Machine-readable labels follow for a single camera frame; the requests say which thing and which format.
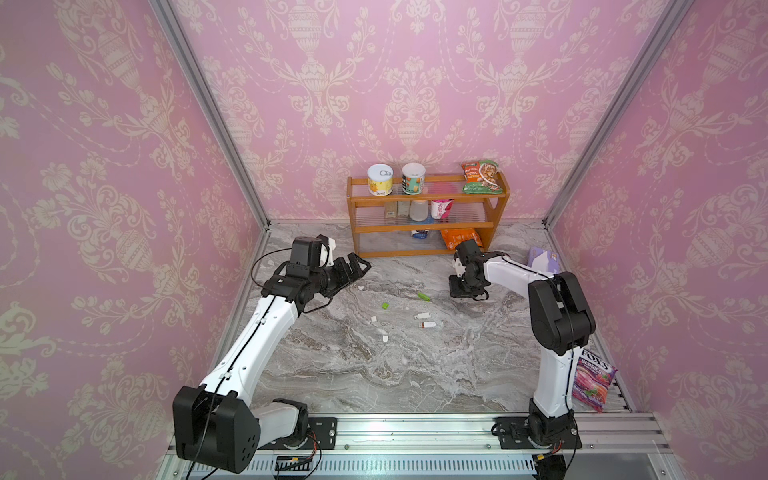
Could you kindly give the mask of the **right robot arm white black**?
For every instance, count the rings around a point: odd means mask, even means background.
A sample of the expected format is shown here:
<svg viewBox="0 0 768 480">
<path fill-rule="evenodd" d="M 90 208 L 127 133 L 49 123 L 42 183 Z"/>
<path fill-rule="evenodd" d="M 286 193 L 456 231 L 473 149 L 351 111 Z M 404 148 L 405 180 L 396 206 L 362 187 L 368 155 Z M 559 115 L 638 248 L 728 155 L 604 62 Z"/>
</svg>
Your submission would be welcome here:
<svg viewBox="0 0 768 480">
<path fill-rule="evenodd" d="M 528 436 L 541 447 L 578 449 L 581 440 L 572 393 L 578 360 L 596 322 L 579 280 L 515 262 L 499 251 L 484 252 L 473 240 L 460 243 L 449 277 L 450 296 L 485 301 L 487 288 L 502 286 L 529 303 L 533 335 L 541 347 L 538 382 L 529 401 Z"/>
</svg>

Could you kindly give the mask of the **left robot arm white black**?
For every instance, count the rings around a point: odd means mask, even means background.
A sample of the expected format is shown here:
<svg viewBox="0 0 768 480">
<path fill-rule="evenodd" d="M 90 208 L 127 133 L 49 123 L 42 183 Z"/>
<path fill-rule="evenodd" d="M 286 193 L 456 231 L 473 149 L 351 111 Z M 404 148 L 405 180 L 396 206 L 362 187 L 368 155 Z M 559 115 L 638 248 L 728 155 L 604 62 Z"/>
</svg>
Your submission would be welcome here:
<svg viewBox="0 0 768 480">
<path fill-rule="evenodd" d="M 183 386 L 172 402 L 177 456 L 192 466 L 214 472 L 242 473 L 266 447 L 306 447 L 309 454 L 278 465 L 274 474 L 316 471 L 325 445 L 310 425 L 308 406 L 276 398 L 257 410 L 251 403 L 280 341 L 310 302 L 322 296 L 331 302 L 371 269 L 356 253 L 334 255 L 333 239 L 297 237 L 290 257 L 261 285 L 256 309 L 228 352 L 197 386 Z"/>
</svg>

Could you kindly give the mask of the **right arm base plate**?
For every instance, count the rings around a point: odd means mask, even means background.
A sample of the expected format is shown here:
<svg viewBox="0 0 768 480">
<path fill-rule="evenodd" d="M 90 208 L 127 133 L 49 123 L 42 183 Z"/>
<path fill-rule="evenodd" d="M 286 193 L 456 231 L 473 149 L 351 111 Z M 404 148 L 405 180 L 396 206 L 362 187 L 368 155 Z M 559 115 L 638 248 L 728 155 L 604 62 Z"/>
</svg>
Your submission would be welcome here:
<svg viewBox="0 0 768 480">
<path fill-rule="evenodd" d="M 544 419 L 538 414 L 526 418 L 519 416 L 497 417 L 491 434 L 503 450 L 581 449 L 582 441 L 572 415 Z"/>
</svg>

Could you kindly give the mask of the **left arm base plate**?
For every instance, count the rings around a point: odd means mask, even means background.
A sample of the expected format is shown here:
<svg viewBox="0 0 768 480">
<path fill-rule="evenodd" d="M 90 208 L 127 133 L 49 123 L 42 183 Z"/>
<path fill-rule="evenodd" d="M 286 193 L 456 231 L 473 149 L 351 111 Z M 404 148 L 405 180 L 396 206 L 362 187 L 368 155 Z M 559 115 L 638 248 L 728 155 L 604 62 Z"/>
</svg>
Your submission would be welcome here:
<svg viewBox="0 0 768 480">
<path fill-rule="evenodd" d="M 299 426 L 296 434 L 273 440 L 260 447 L 259 450 L 312 451 L 315 445 L 323 451 L 334 450 L 337 431 L 337 417 L 310 416 L 306 426 Z"/>
</svg>

